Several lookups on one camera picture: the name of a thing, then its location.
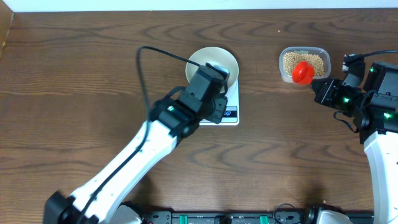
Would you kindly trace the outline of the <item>red plastic measuring scoop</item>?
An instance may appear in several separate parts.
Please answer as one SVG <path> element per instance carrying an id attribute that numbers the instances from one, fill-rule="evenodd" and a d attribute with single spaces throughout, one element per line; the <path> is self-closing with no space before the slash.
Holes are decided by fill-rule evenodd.
<path id="1" fill-rule="evenodd" d="M 314 74 L 314 67 L 307 61 L 301 61 L 293 69 L 292 80 L 300 85 L 311 84 Z"/>

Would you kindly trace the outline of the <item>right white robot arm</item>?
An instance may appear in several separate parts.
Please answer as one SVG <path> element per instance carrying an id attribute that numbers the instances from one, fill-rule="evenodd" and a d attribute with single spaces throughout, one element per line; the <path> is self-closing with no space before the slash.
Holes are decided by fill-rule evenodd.
<path id="1" fill-rule="evenodd" d="M 374 222 L 397 223 L 397 65 L 360 66 L 345 80 L 324 78 L 310 84 L 315 102 L 353 119 L 353 132 L 371 170 Z"/>

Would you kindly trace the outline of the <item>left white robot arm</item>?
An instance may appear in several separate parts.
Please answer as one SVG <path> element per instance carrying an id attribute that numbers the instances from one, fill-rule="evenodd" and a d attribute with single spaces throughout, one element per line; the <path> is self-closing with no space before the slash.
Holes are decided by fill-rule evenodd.
<path id="1" fill-rule="evenodd" d="M 44 223 L 109 223 L 128 193 L 163 157 L 207 119 L 220 123 L 226 110 L 229 70 L 200 65 L 188 86 L 157 100 L 133 140 L 94 178 L 69 197 L 55 192 Z"/>

